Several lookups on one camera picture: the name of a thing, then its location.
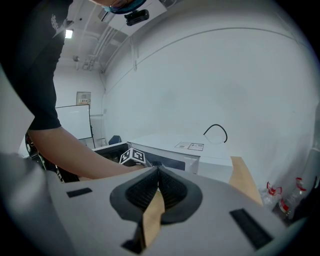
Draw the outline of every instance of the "hand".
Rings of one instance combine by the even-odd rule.
[[[134,172],[134,171],[141,170],[141,169],[143,169],[145,167],[143,165],[141,165],[141,164],[138,164],[138,165],[130,166],[129,168],[130,168],[131,172]]]

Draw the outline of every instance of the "curved black wire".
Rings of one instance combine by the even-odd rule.
[[[216,124],[211,125],[211,126],[204,132],[203,135],[205,135],[205,134],[207,133],[207,131],[209,131],[210,128],[211,128],[211,127],[214,127],[214,126],[219,126],[219,127],[224,131],[224,133],[225,133],[225,141],[224,141],[224,143],[226,143],[227,140],[228,140],[228,135],[227,135],[227,132],[226,132],[225,128],[223,128],[220,124],[217,124],[217,123],[216,123]]]

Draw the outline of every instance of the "electrical panel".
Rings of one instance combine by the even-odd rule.
[[[89,108],[91,109],[91,92],[77,91],[76,105],[89,105]]]

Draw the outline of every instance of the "human arm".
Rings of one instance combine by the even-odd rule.
[[[28,133],[41,155],[64,170],[81,177],[100,179],[143,168],[141,165],[127,167],[102,157],[62,127],[29,130]]]

